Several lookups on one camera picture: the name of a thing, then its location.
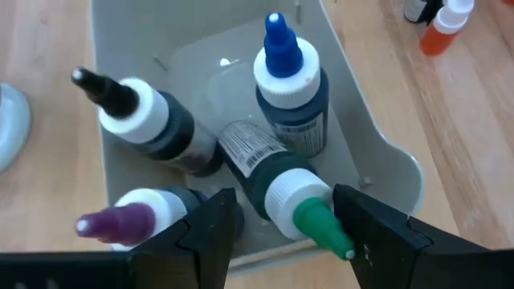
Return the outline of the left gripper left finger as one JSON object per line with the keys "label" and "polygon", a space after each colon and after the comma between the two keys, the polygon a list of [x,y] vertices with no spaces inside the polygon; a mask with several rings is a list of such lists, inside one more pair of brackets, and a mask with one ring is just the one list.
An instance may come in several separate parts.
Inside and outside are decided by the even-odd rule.
{"label": "left gripper left finger", "polygon": [[239,222],[235,189],[220,190],[194,212],[133,250],[133,286],[223,288]]}

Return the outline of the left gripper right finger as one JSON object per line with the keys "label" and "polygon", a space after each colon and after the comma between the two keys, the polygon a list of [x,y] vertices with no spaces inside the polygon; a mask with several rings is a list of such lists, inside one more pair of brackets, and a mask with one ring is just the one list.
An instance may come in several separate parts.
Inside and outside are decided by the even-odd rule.
{"label": "left gripper right finger", "polygon": [[334,208],[357,255],[362,288],[486,288],[488,249],[410,217],[348,185],[336,185]]}

